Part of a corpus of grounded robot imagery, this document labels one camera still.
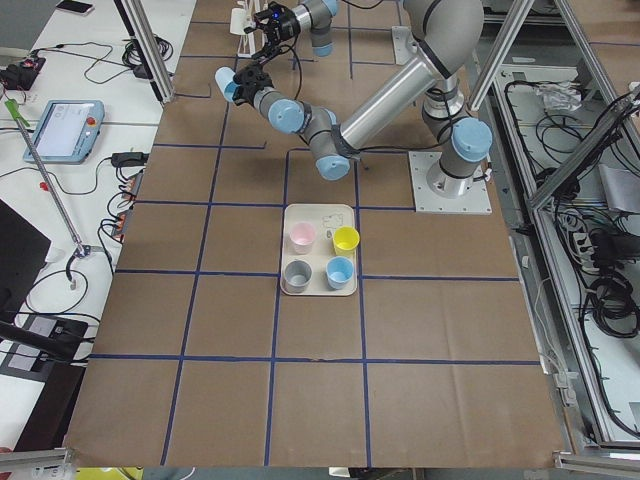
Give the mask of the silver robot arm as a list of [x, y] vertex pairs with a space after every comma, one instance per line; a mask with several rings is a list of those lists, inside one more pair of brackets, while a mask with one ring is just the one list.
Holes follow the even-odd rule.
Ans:
[[456, 75], [476, 46], [484, 21], [478, 1], [406, 1], [413, 53], [408, 62], [346, 121], [276, 90], [264, 66], [283, 53], [283, 43], [307, 31], [316, 55], [327, 56], [333, 44], [332, 19], [338, 12], [334, 1], [302, 1], [293, 8], [272, 1], [256, 13], [251, 31], [260, 30], [267, 41], [249, 64], [239, 71], [228, 67], [215, 73], [223, 97], [235, 105], [248, 104], [270, 125], [300, 136], [309, 146], [320, 175], [329, 181], [343, 178], [352, 160], [367, 141], [382, 131], [420, 95], [426, 95], [426, 118], [459, 124], [463, 95]]
[[302, 32], [309, 32], [316, 56], [330, 55], [333, 51], [332, 20], [337, 12], [336, 1], [301, 1], [292, 8], [270, 1], [264, 10], [253, 16], [253, 28], [260, 30], [265, 37], [264, 46], [254, 58], [273, 54], [280, 44], [296, 38]]

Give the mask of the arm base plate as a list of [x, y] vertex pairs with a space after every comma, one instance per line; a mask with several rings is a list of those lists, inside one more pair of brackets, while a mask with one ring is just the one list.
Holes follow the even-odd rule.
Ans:
[[393, 51], [396, 65], [405, 65], [417, 52], [417, 43], [407, 26], [391, 28]]
[[410, 151], [415, 211], [428, 214], [489, 215], [492, 207], [485, 175], [480, 165], [466, 179], [456, 179], [441, 170], [441, 153]]

